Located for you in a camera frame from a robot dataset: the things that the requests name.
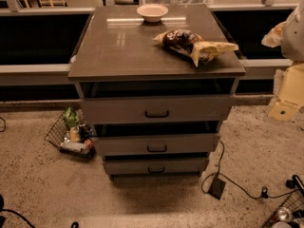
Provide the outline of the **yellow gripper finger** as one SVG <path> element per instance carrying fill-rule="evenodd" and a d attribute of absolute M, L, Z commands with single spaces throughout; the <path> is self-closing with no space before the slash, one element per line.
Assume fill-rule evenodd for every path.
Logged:
<path fill-rule="evenodd" d="M 275 102 L 270 109 L 269 117 L 276 121 L 288 122 L 296 115 L 298 110 L 299 108 L 294 104 Z"/>
<path fill-rule="evenodd" d="M 281 45 L 282 34 L 285 22 L 281 22 L 274 26 L 261 40 L 261 44 L 268 48 L 275 48 Z"/>

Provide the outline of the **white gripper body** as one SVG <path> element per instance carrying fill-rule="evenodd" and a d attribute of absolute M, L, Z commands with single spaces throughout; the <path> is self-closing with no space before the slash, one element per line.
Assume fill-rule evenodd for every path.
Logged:
<path fill-rule="evenodd" d="M 295 107 L 304 105 L 304 64 L 293 65 L 286 70 L 278 98 Z"/>

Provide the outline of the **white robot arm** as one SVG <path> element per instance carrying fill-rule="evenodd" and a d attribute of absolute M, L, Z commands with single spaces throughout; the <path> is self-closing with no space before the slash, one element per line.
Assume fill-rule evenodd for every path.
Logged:
<path fill-rule="evenodd" d="M 282 55 L 293 62 L 285 71 L 275 72 L 274 98 L 268 112 L 270 119 L 287 122 L 304 107 L 304 2 L 272 28 L 261 44 L 280 47 Z"/>

